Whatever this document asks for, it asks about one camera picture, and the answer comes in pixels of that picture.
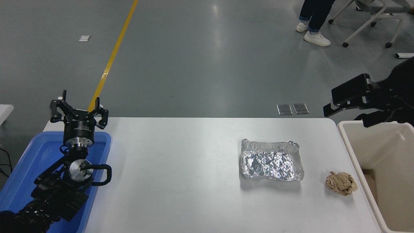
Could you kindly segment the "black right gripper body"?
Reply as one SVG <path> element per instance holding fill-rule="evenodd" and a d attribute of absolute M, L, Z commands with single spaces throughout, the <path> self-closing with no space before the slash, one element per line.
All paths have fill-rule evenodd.
<path fill-rule="evenodd" d="M 368 105 L 370 108 L 379 110 L 394 110 L 397 108 L 395 92 L 389 81 L 370 81 L 368 84 L 370 93 L 368 95 Z"/>

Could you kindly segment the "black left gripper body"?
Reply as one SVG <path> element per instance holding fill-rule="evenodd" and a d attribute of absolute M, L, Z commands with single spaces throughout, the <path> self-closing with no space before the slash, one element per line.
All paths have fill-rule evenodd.
<path fill-rule="evenodd" d="M 64 140 L 86 138 L 94 140 L 96 120 L 92 118 L 75 119 L 73 115 L 64 116 Z"/>

